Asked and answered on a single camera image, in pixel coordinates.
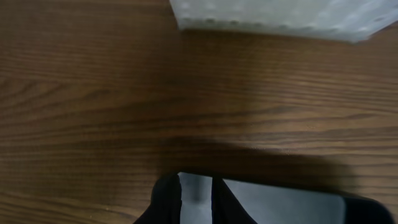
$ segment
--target tabletop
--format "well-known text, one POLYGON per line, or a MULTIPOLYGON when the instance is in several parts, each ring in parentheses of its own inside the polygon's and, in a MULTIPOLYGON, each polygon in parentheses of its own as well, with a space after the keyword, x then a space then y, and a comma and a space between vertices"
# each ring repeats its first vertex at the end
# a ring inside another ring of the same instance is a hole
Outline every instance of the tabletop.
POLYGON ((0 0, 0 220, 132 223, 202 170, 398 218, 398 25, 358 44, 180 32, 167 0, 0 0))

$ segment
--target wood grain pattern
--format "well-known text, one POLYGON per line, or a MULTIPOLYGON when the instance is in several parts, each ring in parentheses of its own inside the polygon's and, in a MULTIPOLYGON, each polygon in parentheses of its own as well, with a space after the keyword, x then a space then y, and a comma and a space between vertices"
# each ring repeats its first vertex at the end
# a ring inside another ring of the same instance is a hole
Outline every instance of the wood grain pattern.
POLYGON ((166 0, 0 0, 1 223, 132 223, 195 169, 398 217, 398 26, 368 42, 185 32, 166 0))

